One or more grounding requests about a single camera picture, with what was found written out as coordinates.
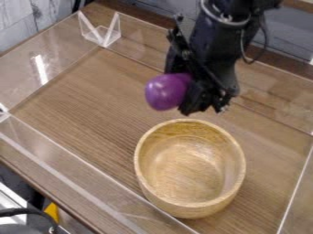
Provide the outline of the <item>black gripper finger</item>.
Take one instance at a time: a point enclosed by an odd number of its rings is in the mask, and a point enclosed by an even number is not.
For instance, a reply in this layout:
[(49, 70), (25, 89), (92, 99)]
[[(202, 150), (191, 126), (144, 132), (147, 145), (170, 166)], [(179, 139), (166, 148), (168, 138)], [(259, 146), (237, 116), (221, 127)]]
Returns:
[(202, 81), (194, 81), (188, 86), (183, 101), (178, 106), (178, 110), (184, 116), (188, 116), (195, 112), (203, 112), (209, 106), (209, 88)]
[(239, 94), (235, 76), (235, 61), (210, 60), (205, 63), (206, 110), (213, 108), (215, 113), (227, 109), (231, 98)]

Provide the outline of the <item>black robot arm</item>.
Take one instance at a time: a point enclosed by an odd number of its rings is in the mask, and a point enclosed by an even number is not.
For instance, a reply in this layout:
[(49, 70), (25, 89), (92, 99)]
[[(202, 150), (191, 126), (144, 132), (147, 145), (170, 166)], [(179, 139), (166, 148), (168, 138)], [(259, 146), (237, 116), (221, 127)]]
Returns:
[(238, 96), (235, 63), (254, 62), (246, 57), (246, 49), (255, 34), (266, 31), (263, 13), (281, 3), (282, 0), (201, 0), (195, 20), (175, 16), (175, 26), (167, 31), (164, 71), (191, 76), (178, 105), (183, 115), (209, 108), (223, 112)]

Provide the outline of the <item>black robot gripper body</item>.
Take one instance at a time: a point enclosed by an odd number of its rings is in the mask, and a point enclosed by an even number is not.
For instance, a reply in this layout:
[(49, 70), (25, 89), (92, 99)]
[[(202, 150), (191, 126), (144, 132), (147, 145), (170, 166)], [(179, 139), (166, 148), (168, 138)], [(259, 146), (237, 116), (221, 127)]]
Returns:
[(238, 61), (258, 30), (266, 32), (269, 0), (201, 0), (199, 8), (194, 21), (175, 15), (175, 27), (167, 34), (166, 73), (197, 76), (206, 73), (210, 60)]

